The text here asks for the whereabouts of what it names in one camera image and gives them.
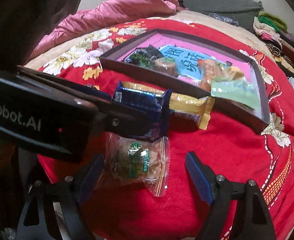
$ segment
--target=bolt head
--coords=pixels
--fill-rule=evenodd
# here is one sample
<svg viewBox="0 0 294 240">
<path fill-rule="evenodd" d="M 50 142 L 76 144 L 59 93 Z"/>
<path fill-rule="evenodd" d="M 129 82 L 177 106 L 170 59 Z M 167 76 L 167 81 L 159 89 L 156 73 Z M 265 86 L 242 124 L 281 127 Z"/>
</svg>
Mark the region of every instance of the bolt head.
<svg viewBox="0 0 294 240">
<path fill-rule="evenodd" d="M 117 119 L 117 118 L 112 119 L 111 125 L 112 126 L 118 126 L 119 125 L 119 119 Z"/>
<path fill-rule="evenodd" d="M 39 187 L 42 184 L 40 180 L 34 182 L 34 187 Z"/>
<path fill-rule="evenodd" d="M 225 177 L 223 175 L 217 175 L 216 179 L 217 181 L 224 181 Z"/>
<path fill-rule="evenodd" d="M 66 182 L 72 182 L 73 181 L 73 176 L 67 176 L 66 178 L 65 178 L 65 181 Z"/>
<path fill-rule="evenodd" d="M 249 185 L 252 186 L 252 187 L 254 187 L 255 185 L 257 185 L 257 183 L 256 183 L 253 179 L 250 179 L 250 180 L 248 181 L 248 183 L 249 183 Z"/>
</svg>

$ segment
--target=blue snack package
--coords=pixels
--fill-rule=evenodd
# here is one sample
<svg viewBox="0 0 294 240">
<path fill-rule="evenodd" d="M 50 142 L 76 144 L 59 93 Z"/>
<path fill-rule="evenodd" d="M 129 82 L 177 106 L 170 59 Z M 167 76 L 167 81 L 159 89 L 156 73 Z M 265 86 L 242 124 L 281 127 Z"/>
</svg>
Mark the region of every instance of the blue snack package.
<svg viewBox="0 0 294 240">
<path fill-rule="evenodd" d="M 128 135 L 126 137 L 154 142 L 161 137 L 167 136 L 170 117 L 169 101 L 171 94 L 171 90 L 167 90 L 164 94 L 158 95 L 150 92 L 129 89 L 123 87 L 122 83 L 119 81 L 113 96 L 113 101 L 147 112 L 152 122 L 149 132 L 144 136 Z"/>
</svg>

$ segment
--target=green cloth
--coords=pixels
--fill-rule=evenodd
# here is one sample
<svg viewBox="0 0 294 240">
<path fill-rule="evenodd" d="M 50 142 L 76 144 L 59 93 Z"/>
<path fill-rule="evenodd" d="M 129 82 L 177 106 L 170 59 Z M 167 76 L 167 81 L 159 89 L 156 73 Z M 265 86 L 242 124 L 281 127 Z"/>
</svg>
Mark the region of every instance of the green cloth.
<svg viewBox="0 0 294 240">
<path fill-rule="evenodd" d="M 276 25 L 279 29 L 283 30 L 285 33 L 288 32 L 287 31 L 288 30 L 287 24 L 283 20 L 281 20 L 279 17 L 274 16 L 274 15 L 269 14 L 264 11 L 260 11 L 259 16 L 265 16 L 265 17 L 269 18 L 269 20 L 271 20 L 274 23 L 274 25 Z"/>
<path fill-rule="evenodd" d="M 276 30 L 276 33 L 280 32 L 280 29 L 278 28 L 278 26 L 276 26 L 269 18 L 264 17 L 264 16 L 258 16 L 258 20 L 261 23 L 265 23 L 265 24 L 273 27 Z"/>
</svg>

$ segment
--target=yellow snack package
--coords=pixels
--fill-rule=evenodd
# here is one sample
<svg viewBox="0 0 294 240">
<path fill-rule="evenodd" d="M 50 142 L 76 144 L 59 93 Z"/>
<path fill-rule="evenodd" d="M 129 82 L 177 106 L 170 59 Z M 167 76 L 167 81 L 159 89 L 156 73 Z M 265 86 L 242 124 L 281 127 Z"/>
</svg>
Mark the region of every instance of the yellow snack package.
<svg viewBox="0 0 294 240">
<path fill-rule="evenodd" d="M 151 92 L 158 95 L 164 93 L 162 90 L 131 82 L 123 82 L 122 85 L 125 88 Z M 214 103 L 215 99 L 212 97 L 197 99 L 187 95 L 172 93 L 169 108 L 175 116 L 192 120 L 197 124 L 199 129 L 206 130 Z"/>
</svg>

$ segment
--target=green package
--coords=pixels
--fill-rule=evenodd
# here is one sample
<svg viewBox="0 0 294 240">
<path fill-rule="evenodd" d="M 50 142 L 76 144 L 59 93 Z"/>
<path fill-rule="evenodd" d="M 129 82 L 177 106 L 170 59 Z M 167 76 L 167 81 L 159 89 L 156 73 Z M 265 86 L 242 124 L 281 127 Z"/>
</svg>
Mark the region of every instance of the green package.
<svg viewBox="0 0 294 240">
<path fill-rule="evenodd" d="M 254 110 L 261 108 L 259 96 L 253 84 L 241 79 L 223 82 L 212 80 L 211 96 L 236 101 Z"/>
</svg>

